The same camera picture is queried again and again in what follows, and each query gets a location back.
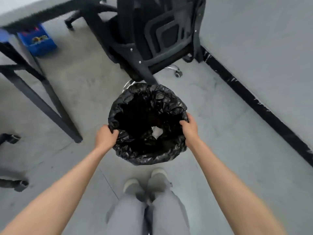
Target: hand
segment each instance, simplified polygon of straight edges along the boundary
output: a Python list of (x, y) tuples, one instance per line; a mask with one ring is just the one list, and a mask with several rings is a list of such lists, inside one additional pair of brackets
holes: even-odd
[(98, 131), (96, 135), (95, 149), (101, 151), (101, 153), (106, 153), (110, 150), (116, 143), (119, 131), (115, 129), (111, 133), (109, 127), (105, 124)]
[(181, 120), (179, 123), (182, 125), (182, 132), (186, 137), (187, 147), (191, 147), (195, 140), (200, 139), (198, 136), (198, 126), (195, 119), (187, 112), (189, 123), (187, 121)]

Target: forearm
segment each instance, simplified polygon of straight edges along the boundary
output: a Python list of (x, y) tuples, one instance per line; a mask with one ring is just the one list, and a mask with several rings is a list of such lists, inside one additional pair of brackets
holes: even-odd
[(235, 234), (286, 234), (264, 203), (204, 142), (194, 140), (190, 148)]
[(1, 235), (61, 234), (105, 153), (93, 150), (34, 199)]

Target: person's left hand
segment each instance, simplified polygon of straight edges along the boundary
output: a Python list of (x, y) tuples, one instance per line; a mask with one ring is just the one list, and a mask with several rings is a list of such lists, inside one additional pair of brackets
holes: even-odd
[(109, 127), (105, 124), (98, 131), (96, 135), (95, 149), (100, 150), (101, 153), (106, 153), (116, 143), (119, 131), (115, 129), (111, 133)]

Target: gray pants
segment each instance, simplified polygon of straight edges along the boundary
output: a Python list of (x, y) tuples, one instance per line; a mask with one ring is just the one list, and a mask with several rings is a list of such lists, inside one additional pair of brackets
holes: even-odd
[(106, 215), (106, 235), (190, 235), (185, 206), (170, 190), (162, 174), (148, 182), (147, 193), (134, 184)]

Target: black baseboard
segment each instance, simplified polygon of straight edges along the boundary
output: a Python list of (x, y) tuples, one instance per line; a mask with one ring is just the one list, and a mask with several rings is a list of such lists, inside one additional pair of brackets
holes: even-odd
[(310, 148), (281, 122), (270, 110), (261, 104), (221, 63), (204, 47), (203, 59), (258, 115), (261, 116), (300, 156), (313, 166), (313, 153)]

